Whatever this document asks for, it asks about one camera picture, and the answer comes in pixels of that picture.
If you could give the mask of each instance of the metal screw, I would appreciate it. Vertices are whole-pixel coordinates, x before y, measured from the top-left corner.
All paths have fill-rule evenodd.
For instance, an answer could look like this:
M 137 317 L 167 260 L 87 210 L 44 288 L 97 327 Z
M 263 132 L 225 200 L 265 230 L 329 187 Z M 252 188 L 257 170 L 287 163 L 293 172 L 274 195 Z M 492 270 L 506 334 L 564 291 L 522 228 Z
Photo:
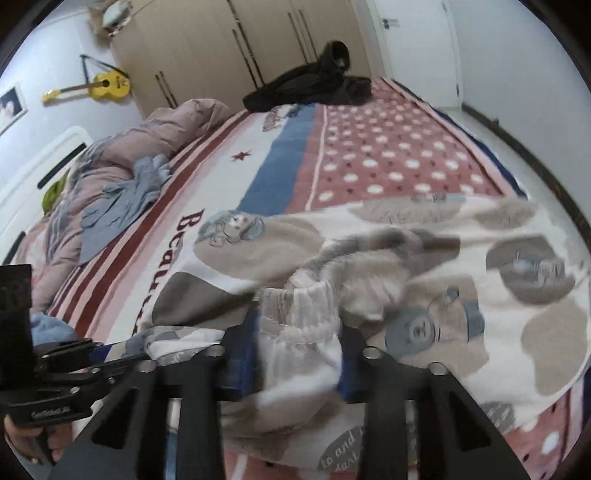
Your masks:
M 154 360 L 142 360 L 140 363 L 136 365 L 135 369 L 138 372 L 149 374 L 150 372 L 156 370 L 157 365 L 158 364 Z
M 429 370 L 431 371 L 431 373 L 433 375 L 447 375 L 449 373 L 449 370 L 447 369 L 447 367 L 443 364 L 438 363 L 438 362 L 434 362 L 432 364 L 429 364 Z
M 226 349 L 221 345 L 212 345 L 205 350 L 205 356 L 222 356 L 226 352 Z
M 369 346 L 363 349 L 363 356 L 368 360 L 377 360 L 378 358 L 382 358 L 384 356 L 384 352 L 382 352 L 379 348 Z

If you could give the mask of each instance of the ukulele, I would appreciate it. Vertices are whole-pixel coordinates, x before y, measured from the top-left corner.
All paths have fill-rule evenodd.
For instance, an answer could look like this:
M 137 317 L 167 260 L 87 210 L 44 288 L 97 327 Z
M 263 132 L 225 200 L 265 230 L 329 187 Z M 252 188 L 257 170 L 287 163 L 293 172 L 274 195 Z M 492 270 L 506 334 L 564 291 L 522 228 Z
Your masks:
M 90 97 L 94 100 L 107 98 L 118 101 L 127 97 L 131 93 L 131 82 L 129 77 L 122 75 L 116 70 L 107 73 L 99 73 L 93 82 L 67 87 L 57 90 L 51 90 L 41 97 L 43 103 L 55 100 L 62 93 L 74 92 L 75 90 L 88 89 Z

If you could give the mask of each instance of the picture frame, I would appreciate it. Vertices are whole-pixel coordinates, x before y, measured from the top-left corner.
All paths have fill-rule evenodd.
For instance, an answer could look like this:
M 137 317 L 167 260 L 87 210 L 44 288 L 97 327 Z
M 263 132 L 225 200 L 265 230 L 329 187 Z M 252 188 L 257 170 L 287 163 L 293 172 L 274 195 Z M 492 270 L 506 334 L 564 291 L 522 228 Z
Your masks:
M 0 93 L 0 135 L 25 113 L 27 106 L 19 85 L 3 90 Z

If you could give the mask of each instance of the headboard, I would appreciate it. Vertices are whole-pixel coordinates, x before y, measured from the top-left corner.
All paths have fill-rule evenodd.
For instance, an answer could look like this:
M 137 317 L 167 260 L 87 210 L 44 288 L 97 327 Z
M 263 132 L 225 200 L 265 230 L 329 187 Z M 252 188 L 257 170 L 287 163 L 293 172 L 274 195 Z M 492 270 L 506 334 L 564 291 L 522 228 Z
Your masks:
M 29 229 L 43 217 L 47 189 L 92 143 L 82 127 L 71 127 L 21 168 L 0 191 L 0 261 L 11 262 Z

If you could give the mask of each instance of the door frame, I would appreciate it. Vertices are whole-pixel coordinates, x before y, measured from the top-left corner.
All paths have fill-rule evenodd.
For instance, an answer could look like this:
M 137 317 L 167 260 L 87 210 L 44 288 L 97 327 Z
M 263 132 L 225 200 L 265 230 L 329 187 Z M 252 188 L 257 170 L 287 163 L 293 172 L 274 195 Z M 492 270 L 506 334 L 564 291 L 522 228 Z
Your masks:
M 382 27 L 382 20 L 378 12 L 378 7 L 375 4 L 375 0 L 365 1 L 368 4 L 369 13 L 371 14 L 372 22 L 374 23 L 374 28 L 376 31 L 376 36 L 378 37 L 378 45 L 382 56 L 382 61 L 384 62 L 384 70 L 387 76 L 394 78 L 396 76 L 395 69 L 393 67 L 392 60 L 389 55 L 388 43 L 386 41 L 386 35 L 384 34 L 384 29 Z M 460 61 L 460 48 L 457 42 L 456 24 L 453 20 L 453 14 L 451 6 L 449 5 L 449 0 L 440 0 L 440 2 L 444 6 L 444 10 L 446 12 L 447 17 L 447 25 L 449 26 L 450 35 L 452 37 L 452 49 L 456 68 L 456 80 L 459 89 L 459 93 L 457 96 L 457 108 L 460 109 L 462 107 L 464 97 L 464 82 L 462 77 L 462 64 Z

